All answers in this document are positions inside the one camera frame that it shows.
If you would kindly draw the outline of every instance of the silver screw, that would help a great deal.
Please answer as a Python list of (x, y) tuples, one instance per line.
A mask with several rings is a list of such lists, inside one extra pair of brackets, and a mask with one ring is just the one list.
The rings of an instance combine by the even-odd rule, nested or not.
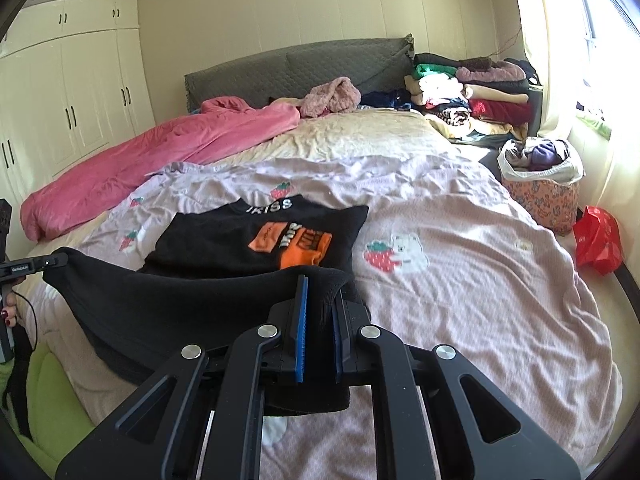
[(200, 357), (202, 353), (202, 349), (198, 345), (187, 345), (182, 349), (180, 355), (185, 359), (195, 359), (196, 357)]
[(273, 325), (262, 325), (258, 329), (258, 335), (263, 338), (274, 337), (277, 333), (278, 329)]
[(436, 348), (436, 355), (440, 359), (445, 359), (449, 361), (456, 356), (456, 351), (450, 347), (449, 345), (441, 345)]
[(375, 339), (380, 337), (380, 329), (377, 326), (367, 325), (360, 329), (360, 333), (367, 339)]

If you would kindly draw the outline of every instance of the gray quilted headboard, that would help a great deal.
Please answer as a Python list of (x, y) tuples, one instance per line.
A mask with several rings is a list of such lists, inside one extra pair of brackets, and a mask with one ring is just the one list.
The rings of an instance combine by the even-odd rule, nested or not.
[(235, 59), (188, 74), (190, 112), (207, 99), (233, 95), (250, 106), (266, 106), (269, 97), (304, 97), (314, 86), (348, 76), (363, 94), (404, 88), (411, 73), (414, 38), (338, 40), (289, 46)]

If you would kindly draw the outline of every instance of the white wardrobe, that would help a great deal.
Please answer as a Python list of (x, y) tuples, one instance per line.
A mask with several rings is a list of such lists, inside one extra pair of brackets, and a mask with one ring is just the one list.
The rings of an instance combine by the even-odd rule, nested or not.
[[(154, 125), (137, 0), (21, 10), (0, 42), (0, 198), (14, 219), (30, 193)], [(32, 245), (14, 229), (7, 253), (24, 256)]]

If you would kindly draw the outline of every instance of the black strap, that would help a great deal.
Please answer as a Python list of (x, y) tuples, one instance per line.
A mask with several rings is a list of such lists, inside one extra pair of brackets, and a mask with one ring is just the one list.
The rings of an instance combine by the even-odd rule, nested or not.
[(29, 371), (29, 361), (31, 359), (31, 343), (27, 331), (17, 325), (14, 327), (14, 369), (9, 376), (9, 381), (4, 394), (2, 394), (2, 406), (8, 409), (7, 397), (11, 396), (11, 404), (14, 407), (14, 414), (18, 422), (20, 434), (33, 440), (29, 429), (29, 417), (27, 410), (27, 372)]

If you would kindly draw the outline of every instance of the pink duvet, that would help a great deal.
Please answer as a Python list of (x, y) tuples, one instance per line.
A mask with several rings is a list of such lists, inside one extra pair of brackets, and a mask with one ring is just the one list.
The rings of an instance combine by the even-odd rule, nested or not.
[(149, 173), (171, 162), (209, 164), (298, 126), (292, 105), (260, 110), (239, 97), (218, 97), (202, 113), (178, 117), (92, 156), (31, 193), (20, 208), (30, 240), (51, 240), (119, 204)]

